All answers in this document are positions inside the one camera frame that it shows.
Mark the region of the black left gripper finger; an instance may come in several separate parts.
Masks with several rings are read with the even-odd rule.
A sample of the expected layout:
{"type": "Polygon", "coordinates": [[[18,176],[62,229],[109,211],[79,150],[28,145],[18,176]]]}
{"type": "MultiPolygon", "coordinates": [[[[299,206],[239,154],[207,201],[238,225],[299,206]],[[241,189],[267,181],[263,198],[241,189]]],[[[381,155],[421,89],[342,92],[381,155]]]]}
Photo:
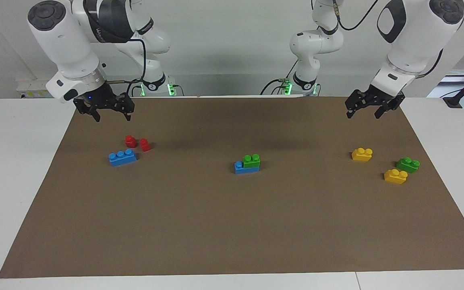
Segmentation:
{"type": "Polygon", "coordinates": [[[363,92],[361,90],[354,90],[345,101],[348,119],[351,119],[355,112],[363,109],[363,92]]]}
{"type": "Polygon", "coordinates": [[[380,119],[385,112],[390,110],[396,110],[405,99],[404,94],[398,94],[396,97],[392,98],[391,100],[383,100],[380,107],[375,112],[375,118],[380,119]]]}

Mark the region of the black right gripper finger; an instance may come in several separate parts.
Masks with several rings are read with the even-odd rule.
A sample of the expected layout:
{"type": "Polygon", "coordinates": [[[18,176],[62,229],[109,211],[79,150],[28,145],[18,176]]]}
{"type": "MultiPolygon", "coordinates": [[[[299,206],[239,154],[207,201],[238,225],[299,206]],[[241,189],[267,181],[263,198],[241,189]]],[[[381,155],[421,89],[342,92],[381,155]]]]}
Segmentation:
{"type": "Polygon", "coordinates": [[[129,94],[122,93],[116,97],[116,112],[122,113],[127,121],[131,121],[134,110],[135,104],[129,94]]]}
{"type": "Polygon", "coordinates": [[[96,122],[101,120],[101,116],[97,112],[97,107],[87,104],[84,99],[75,98],[74,105],[80,114],[88,114],[89,116],[92,116],[96,122]]]}

